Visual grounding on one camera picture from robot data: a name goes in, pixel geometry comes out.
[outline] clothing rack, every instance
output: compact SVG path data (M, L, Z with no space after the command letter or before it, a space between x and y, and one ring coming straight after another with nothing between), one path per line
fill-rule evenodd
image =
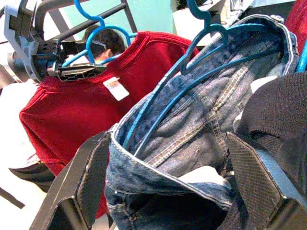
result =
M129 25L132 29L133 33L137 32L137 28L133 19L133 16L131 14L129 5L127 0L120 0L121 3L101 14L99 14L99 16L103 17L103 18L107 18L121 10L125 11L126 17L128 19ZM37 10L36 10L36 14L35 14L35 29L37 31L38 34L40 34L40 36L42 37L42 39L44 39L44 18L47 12L49 11L53 11L56 10L58 8L62 8L62 7L66 7L66 6L70 6L73 5L73 0L44 0L41 4L39 4ZM97 23L97 21L91 21L91 20L87 20L53 38L51 38L50 40L53 39L59 39L60 41L63 41L73 35L75 35L76 33L86 29L87 27L94 25L95 23Z

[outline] metal bar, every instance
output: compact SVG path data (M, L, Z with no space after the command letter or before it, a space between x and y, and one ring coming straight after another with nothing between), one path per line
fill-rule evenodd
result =
M73 0L44 0L39 4L35 14L35 29L44 40L44 19L47 12L62 8L65 6L73 5Z
M60 33L63 33L64 31L68 31L69 27L67 26L61 12L57 10L53 10L49 12L52 20L54 21L55 25L57 26ZM66 41L74 41L75 39L73 37L69 37L66 39Z
M124 3L126 5L126 8L125 8L125 13L126 13L126 16L127 16L127 19L128 19L128 22L129 22L129 25L131 27L131 30L133 33L136 33L138 30L136 28L136 25L135 25L135 22L134 22L134 19L133 19L133 16L131 14L131 11L130 11L130 7L128 5L128 2L127 0L121 0L122 3Z
M111 8L110 10L107 10L107 11L101 13L99 16L101 16L103 18L107 18L107 17L113 15L114 13L126 8L126 6L127 5L125 3L121 3L121 4ZM60 41L63 41L65 39L67 39L68 37L73 36L76 33L86 29L87 27L94 25L97 22L98 21L87 20L87 21L75 26L74 28L71 28L71 29L53 37L52 39L59 39Z

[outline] dark hair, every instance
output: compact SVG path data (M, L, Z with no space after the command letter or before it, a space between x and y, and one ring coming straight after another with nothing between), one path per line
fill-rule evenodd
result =
M97 24L88 27L85 30L83 40L87 40L89 35L97 27L98 27ZM100 31L98 34L96 34L94 40L105 44L106 48L110 49L114 55L120 54L125 50L125 44L122 37L112 29L105 29ZM101 54L100 52L95 52L94 50L92 52L94 58L98 57Z

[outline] teal wall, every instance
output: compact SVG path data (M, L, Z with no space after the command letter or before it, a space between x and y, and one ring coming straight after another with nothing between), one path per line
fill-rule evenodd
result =
M90 0L81 3L82 7L91 15L102 13L116 5L120 0ZM128 4L138 30L164 31L173 33L173 15L176 7L176 0L128 0ZM68 18L73 26L84 22L86 19L80 15L75 6L65 7ZM106 23L119 25L129 33L129 26L126 14L120 11L105 19Z

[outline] clothing tag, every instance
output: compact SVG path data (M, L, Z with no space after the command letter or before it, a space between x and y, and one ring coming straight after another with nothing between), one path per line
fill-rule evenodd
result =
M110 91L116 100L120 101L129 95L129 92L119 83L119 78L112 77L104 82L104 86Z

